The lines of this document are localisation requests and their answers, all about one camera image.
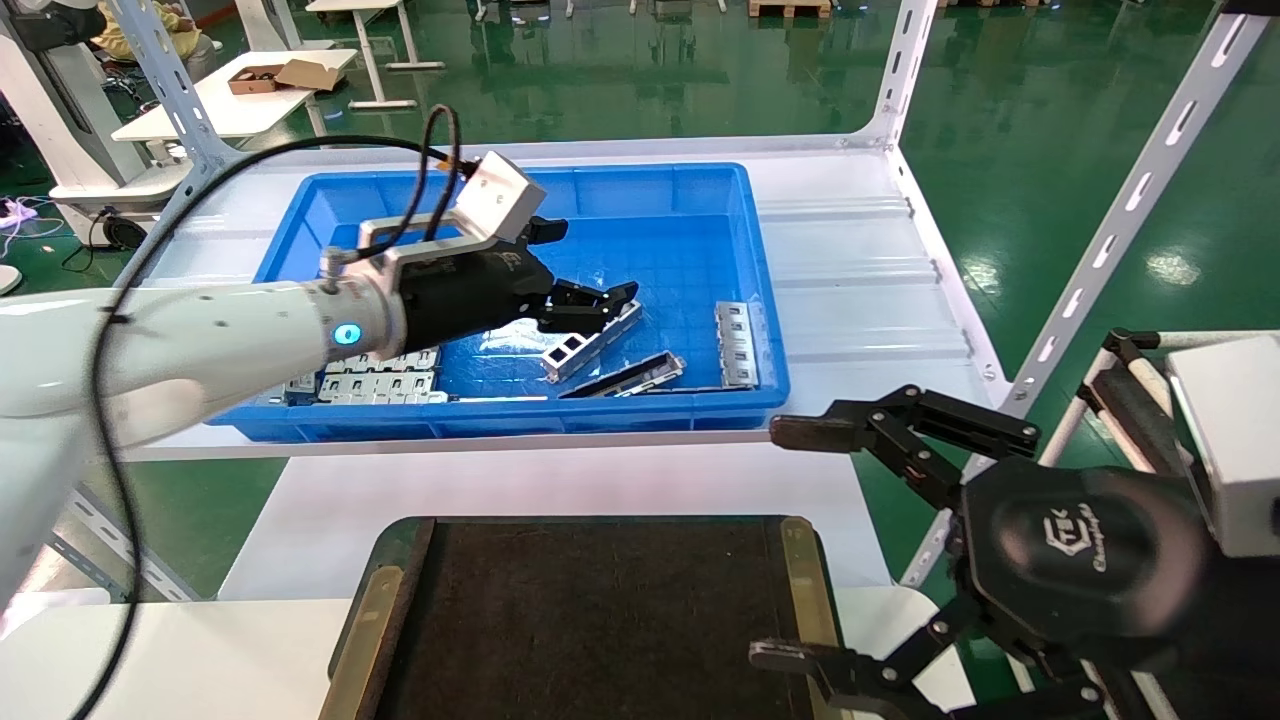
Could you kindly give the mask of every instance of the white workbench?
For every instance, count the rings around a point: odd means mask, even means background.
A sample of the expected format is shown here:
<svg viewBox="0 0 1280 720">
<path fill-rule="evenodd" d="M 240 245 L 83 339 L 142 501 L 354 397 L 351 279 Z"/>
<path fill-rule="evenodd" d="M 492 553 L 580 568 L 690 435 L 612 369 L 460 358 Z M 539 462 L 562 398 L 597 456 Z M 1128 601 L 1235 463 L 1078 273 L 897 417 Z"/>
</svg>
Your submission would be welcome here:
<svg viewBox="0 0 1280 720">
<path fill-rule="evenodd" d="M 442 70 L 444 63 L 422 61 L 417 59 L 417 45 L 413 42 L 413 32 L 410 29 L 408 13 L 404 10 L 404 0 L 314 0 L 307 5 L 308 13 L 352 13 L 356 18 L 356 35 L 360 37 L 360 51 L 365 56 L 365 67 L 369 69 L 369 83 L 374 88 L 372 100 L 352 100 L 348 106 L 352 110 L 369 109 L 397 109 L 415 108 L 416 100 L 388 100 L 383 91 L 383 78 L 378 74 L 378 61 L 374 59 L 374 49 L 369 42 L 369 32 L 365 29 L 367 13 L 381 12 L 396 8 L 399 14 L 401 32 L 404 35 L 404 50 L 408 54 L 407 63 L 388 63 L 388 70 Z"/>
<path fill-rule="evenodd" d="M 93 720 L 315 720 L 349 603 L 148 603 Z M 936 607 L 915 591 L 863 588 L 836 592 L 836 610 L 845 641 L 883 657 Z M 69 717 L 101 669 L 120 611 L 118 605 L 47 610 L 0 642 L 0 717 Z M 954 648 L 916 687 L 943 708 L 974 700 Z"/>
<path fill-rule="evenodd" d="M 218 68 L 196 83 L 196 94 L 209 113 L 214 132 L 223 138 L 253 137 L 283 120 L 298 108 L 307 105 L 311 127 L 317 136 L 325 135 L 324 118 L 315 106 L 315 90 L 287 88 L 256 95 L 232 95 L 227 82 L 247 65 L 283 65 L 289 60 L 320 63 L 342 70 L 356 59 L 355 50 L 285 50 L 280 53 L 246 53 Z M 147 142 L 150 140 L 177 140 L 178 131 L 164 108 L 155 108 L 129 124 L 111 133 L 118 142 Z"/>
<path fill-rule="evenodd" d="M 782 413 L 905 383 L 991 404 L 998 360 L 897 150 L 763 137 L 470 146 L 524 167 L 733 161 L 751 182 L 791 374 Z M 215 192 L 145 279 L 251 282 L 298 184 L 324 172 L 408 170 L 401 150 L 269 160 Z M 786 452 L 758 430 L 253 443 L 200 425 L 131 460 L 292 456 L 220 591 L 223 600 L 344 597 L 374 539 L 408 515 L 794 514 L 838 589 L 888 571 L 847 457 Z"/>
</svg>

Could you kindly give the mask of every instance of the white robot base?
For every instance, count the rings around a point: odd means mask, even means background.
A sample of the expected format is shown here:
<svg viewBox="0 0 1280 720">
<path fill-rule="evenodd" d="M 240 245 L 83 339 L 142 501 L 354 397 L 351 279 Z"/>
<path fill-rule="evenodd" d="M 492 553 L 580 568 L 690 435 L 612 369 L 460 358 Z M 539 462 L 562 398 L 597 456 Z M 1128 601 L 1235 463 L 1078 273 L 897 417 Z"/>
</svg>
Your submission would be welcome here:
<svg viewBox="0 0 1280 720">
<path fill-rule="evenodd" d="M 22 273 L 13 265 L 0 265 L 0 295 L 8 295 L 22 283 Z"/>
</svg>

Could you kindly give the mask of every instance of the blue storage tray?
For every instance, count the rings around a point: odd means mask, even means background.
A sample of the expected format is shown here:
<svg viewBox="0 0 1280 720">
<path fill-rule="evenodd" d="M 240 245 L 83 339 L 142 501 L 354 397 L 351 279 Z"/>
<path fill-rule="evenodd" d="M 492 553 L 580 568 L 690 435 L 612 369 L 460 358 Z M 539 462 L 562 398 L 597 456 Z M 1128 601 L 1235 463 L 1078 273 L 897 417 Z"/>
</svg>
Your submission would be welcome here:
<svg viewBox="0 0 1280 720">
<path fill-rule="evenodd" d="M 250 439 L 317 442 L 527 433 L 741 429 L 764 423 L 790 392 L 782 334 L 746 170 L 736 164 L 534 169 L 545 218 L 568 236 L 534 254 L 557 277 L 605 288 L 640 283 L 644 316 L 596 359 L 548 383 L 539 356 L 563 336 L 532 320 L 445 345 L 436 389 L 460 397 L 548 396 L 547 401 L 436 405 L 243 405 L 211 420 Z M 401 215 L 413 174 L 325 173 L 302 182 L 255 282 L 316 277 L 329 245 L 355 247 L 361 220 Z M 433 173 L 420 211 L 443 190 Z M 404 242 L 419 236 L 408 234 Z M 737 392 L 557 400 L 573 387 L 669 350 L 686 363 L 666 387 L 719 387 L 717 301 L 748 302 L 759 387 Z"/>
</svg>

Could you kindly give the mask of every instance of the green floor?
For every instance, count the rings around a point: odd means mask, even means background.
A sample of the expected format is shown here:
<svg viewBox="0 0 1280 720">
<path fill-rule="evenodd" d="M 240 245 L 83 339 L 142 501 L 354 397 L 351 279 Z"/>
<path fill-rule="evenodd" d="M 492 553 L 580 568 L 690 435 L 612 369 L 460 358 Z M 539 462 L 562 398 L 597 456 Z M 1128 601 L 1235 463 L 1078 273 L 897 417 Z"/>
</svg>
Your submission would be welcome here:
<svg viewBox="0 0 1280 720">
<path fill-rule="evenodd" d="M 420 54 L 444 60 L 448 70 L 384 76 L 387 92 L 453 105 L 470 142 L 840 132 L 865 122 L 896 3 L 860 0 L 828 22 L 785 27 L 781 19 L 749 19 L 744 0 L 728 1 L 723 15 L 699 0 L 691 17 L 659 19 L 653 0 L 641 1 L 634 18 L 621 0 L 588 0 L 564 20 L 557 0 L 553 12 L 525 10 L 549 22 L 524 26 L 494 5 L 481 26 L 461 0 L 412 0 Z M 1006 373 L 1027 354 L 1172 94 L 1212 5 L 1053 0 L 1036 10 L 938 13 L 901 145 Z M 305 37 L 353 46 L 349 23 L 324 27 L 298 15 Z M 227 44 L 224 56 L 244 49 L 234 18 L 209 31 Z M 403 54 L 394 17 L 376 20 L 371 35 L 379 61 L 393 47 Z M 348 78 L 347 90 L 321 102 L 332 131 L 420 135 L 420 113 L 348 111 L 348 100 L 371 96 L 362 70 Z M 1272 261 L 1280 266 L 1277 85 L 1280 42 L 1268 35 L 1120 265 L 1034 419 L 1052 423 L 1061 413 L 1108 327 L 1280 325 L 1271 270 Z M 308 128 L 300 111 L 259 142 Z M 0 192 L 22 179 L 0 178 Z M 10 255 L 28 275 L 27 292 L 105 284 L 120 265 L 115 259 L 92 274 L 68 273 L 58 260 L 73 247 L 69 241 L 47 246 Z M 1089 428 L 1068 464 L 1112 457 Z M 855 464 L 896 574 L 932 512 L 874 464 Z M 196 589 L 215 592 L 282 466 L 136 466 L 148 542 Z M 63 573 L 51 584 L 82 582 Z M 941 585 L 931 587 L 938 600 Z"/>
</svg>

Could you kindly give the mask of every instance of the cardboard box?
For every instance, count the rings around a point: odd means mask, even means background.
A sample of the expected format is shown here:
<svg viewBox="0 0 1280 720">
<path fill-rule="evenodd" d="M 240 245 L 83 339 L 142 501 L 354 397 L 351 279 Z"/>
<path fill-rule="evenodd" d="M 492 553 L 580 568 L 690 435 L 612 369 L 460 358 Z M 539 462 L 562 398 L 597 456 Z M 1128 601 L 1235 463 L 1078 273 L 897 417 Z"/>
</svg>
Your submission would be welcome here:
<svg viewBox="0 0 1280 720">
<path fill-rule="evenodd" d="M 306 90 L 333 90 L 340 74 L 337 68 L 326 68 L 320 63 L 289 60 L 283 65 L 246 65 L 236 73 L 227 85 L 232 95 L 253 95 L 275 92 L 289 87 Z"/>
<path fill-rule="evenodd" d="M 238 73 L 227 81 L 232 88 L 232 95 L 253 95 L 257 92 L 275 92 L 276 81 L 284 65 L 244 65 Z"/>
<path fill-rule="evenodd" d="M 339 79 L 338 68 L 326 68 L 320 63 L 289 60 L 275 76 L 280 85 L 306 87 L 310 90 L 333 90 Z"/>
</svg>

